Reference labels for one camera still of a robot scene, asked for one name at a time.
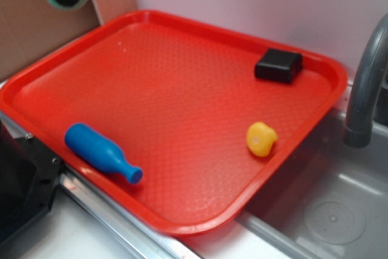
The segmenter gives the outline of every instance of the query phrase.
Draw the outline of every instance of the faucet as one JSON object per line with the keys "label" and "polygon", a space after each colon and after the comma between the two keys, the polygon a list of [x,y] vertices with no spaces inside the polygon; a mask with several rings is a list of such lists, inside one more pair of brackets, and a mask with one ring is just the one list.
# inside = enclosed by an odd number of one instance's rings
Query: faucet
{"label": "faucet", "polygon": [[361,148],[370,143],[373,117],[388,126],[388,14],[376,26],[358,66],[343,131],[343,141]]}

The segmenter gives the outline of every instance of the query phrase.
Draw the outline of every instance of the white surface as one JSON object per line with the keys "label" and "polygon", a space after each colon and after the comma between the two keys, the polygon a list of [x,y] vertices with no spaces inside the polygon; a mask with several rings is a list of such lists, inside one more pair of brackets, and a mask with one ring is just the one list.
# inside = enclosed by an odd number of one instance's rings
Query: white surface
{"label": "white surface", "polygon": [[94,218],[58,190],[52,211],[4,245],[0,258],[133,257]]}
{"label": "white surface", "polygon": [[290,259],[236,221],[185,242],[206,259]]}
{"label": "white surface", "polygon": [[342,62],[353,79],[387,0],[138,0],[150,8],[291,44]]}

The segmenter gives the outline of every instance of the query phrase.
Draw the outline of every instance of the drain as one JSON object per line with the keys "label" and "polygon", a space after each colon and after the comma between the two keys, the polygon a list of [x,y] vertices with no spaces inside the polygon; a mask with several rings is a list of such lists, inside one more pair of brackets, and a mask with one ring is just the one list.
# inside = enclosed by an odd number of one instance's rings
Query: drain
{"label": "drain", "polygon": [[313,200],[305,212],[311,234],[329,244],[347,244],[365,230],[365,216],[359,207],[336,195]]}

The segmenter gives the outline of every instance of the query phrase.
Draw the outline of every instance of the blue bottle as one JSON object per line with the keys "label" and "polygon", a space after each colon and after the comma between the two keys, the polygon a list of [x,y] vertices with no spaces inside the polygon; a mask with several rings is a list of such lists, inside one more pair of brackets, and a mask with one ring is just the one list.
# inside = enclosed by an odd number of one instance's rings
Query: blue bottle
{"label": "blue bottle", "polygon": [[124,152],[117,144],[85,124],[72,125],[66,131],[65,143],[101,172],[121,173],[131,184],[138,183],[143,176],[139,167],[133,167],[125,160]]}

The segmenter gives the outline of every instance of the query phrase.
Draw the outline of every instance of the sink basin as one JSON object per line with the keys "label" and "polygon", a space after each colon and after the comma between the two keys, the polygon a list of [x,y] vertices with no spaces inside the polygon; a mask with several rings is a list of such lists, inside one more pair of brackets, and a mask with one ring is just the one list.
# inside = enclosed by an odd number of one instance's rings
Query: sink basin
{"label": "sink basin", "polygon": [[387,258],[388,128],[371,144],[341,140],[344,113],[332,110],[246,206],[302,250],[301,257]]}

